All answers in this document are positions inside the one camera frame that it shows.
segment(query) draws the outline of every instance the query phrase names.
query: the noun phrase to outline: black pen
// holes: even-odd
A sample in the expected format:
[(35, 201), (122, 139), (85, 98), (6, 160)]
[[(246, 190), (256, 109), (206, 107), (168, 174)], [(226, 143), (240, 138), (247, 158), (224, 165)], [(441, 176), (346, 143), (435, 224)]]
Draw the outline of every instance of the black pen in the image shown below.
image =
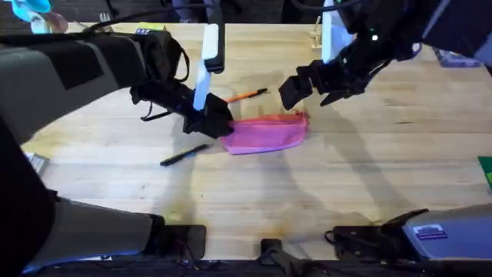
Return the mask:
[(199, 146), (193, 148), (192, 150), (188, 150), (188, 151), (183, 152), (181, 154), (177, 154), (176, 156), (171, 157), (169, 159), (165, 159), (164, 161), (161, 162), (161, 166), (164, 166), (165, 167), (165, 166), (173, 165), (176, 162), (179, 162), (182, 159), (188, 157), (189, 155), (193, 155), (193, 154), (198, 153), (198, 152), (200, 152), (202, 150), (205, 150), (205, 149), (207, 149), (209, 147), (210, 147), (210, 145), (208, 145), (208, 144), (199, 145)]

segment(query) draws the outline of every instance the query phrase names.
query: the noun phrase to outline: black strap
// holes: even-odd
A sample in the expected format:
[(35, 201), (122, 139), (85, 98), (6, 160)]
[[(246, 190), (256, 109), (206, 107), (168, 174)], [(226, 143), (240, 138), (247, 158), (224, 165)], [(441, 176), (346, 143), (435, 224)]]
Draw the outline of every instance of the black strap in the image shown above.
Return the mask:
[(188, 54), (186, 54), (186, 51), (182, 47), (181, 47), (181, 53), (183, 54), (184, 62), (186, 62), (186, 76), (181, 79), (176, 79), (176, 81), (178, 82), (184, 82), (188, 80), (188, 77), (190, 76), (190, 58), (188, 57)]

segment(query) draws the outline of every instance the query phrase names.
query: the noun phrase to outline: pink pouch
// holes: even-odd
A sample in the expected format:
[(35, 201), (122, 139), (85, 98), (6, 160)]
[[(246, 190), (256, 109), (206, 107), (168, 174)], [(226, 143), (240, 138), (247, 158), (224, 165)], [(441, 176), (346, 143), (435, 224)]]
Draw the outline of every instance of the pink pouch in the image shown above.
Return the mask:
[(232, 122), (234, 132), (220, 140), (232, 155), (271, 152), (300, 145), (308, 131), (308, 115), (266, 115)]

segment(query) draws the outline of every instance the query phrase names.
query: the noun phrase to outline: wooden table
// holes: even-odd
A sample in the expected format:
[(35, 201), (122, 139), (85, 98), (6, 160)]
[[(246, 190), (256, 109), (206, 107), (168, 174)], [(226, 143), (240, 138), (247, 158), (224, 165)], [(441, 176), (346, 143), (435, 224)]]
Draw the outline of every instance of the wooden table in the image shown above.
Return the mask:
[[(193, 61), (193, 86), (203, 25), (167, 27)], [(226, 70), (213, 76), (211, 91), (226, 98), (270, 89), (232, 104), (235, 118), (286, 112), (278, 87), (296, 66), (320, 58), (311, 29), (228, 25)], [(332, 259), (322, 238), (335, 225), (490, 202), (477, 162), (492, 155), (492, 79), (484, 68), (442, 69), (424, 48), (382, 71), (364, 95), (324, 108), (321, 99), (297, 106), (310, 113), (311, 131), (281, 152), (232, 156), (216, 143), (163, 169), (162, 159), (211, 140), (183, 134), (177, 115), (141, 122), (148, 105), (132, 105), (128, 89), (59, 119), (24, 148), (52, 159), (43, 179), (60, 195), (157, 213), (170, 224), (205, 224), (207, 259), (253, 259), (260, 240), (273, 237), (299, 257)]]

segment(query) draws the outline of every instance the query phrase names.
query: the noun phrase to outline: black cable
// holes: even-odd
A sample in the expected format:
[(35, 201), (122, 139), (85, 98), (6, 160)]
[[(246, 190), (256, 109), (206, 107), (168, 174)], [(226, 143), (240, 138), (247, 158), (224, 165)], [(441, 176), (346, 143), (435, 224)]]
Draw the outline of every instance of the black cable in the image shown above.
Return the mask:
[(140, 12), (140, 13), (133, 14), (133, 15), (127, 15), (127, 16), (124, 16), (122, 18), (112, 19), (112, 20), (107, 21), (107, 22), (99, 22), (98, 24), (94, 24), (93, 26), (85, 29), (83, 32), (95, 32), (95, 30), (97, 30), (99, 28), (113, 25), (116, 23), (126, 22), (128, 20), (132, 20), (135, 18), (140, 18), (140, 17), (144, 17), (144, 16), (148, 16), (148, 15), (155, 15), (155, 14), (159, 14), (159, 13), (165, 13), (165, 12), (169, 12), (169, 11), (175, 11), (175, 10), (184, 9), (184, 8), (198, 9), (198, 8), (214, 8), (214, 7), (215, 7), (214, 5), (190, 4), (190, 5), (181, 5), (178, 7), (161, 8), (158, 10), (148, 11), (148, 12)]
[(327, 6), (327, 7), (313, 7), (313, 6), (309, 6), (309, 5), (304, 5), (304, 4), (301, 4), (298, 0), (290, 0), (290, 1), (291, 1), (292, 5), (294, 5), (299, 11), (319, 13), (319, 12), (332, 12), (332, 11), (336, 11), (336, 10), (341, 9), (341, 8), (347, 8), (347, 7), (350, 7), (352, 5), (358, 4), (358, 3), (362, 2), (362, 1), (366, 1), (366, 0), (348, 0), (346, 2), (338, 3), (338, 4)]

